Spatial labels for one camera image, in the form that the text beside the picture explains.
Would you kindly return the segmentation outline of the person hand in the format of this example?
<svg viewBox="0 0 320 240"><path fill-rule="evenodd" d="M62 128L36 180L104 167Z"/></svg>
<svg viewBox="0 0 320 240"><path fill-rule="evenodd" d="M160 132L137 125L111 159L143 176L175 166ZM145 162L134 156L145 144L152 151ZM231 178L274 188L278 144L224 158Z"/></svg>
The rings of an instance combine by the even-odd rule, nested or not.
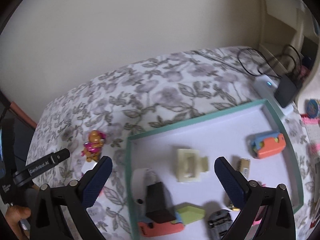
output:
<svg viewBox="0 0 320 240"><path fill-rule="evenodd" d="M31 209L28 207L21 207L18 205L8 207L5 214L5 219L18 239L29 239L19 226L19 221L29 218L30 215Z"/></svg>

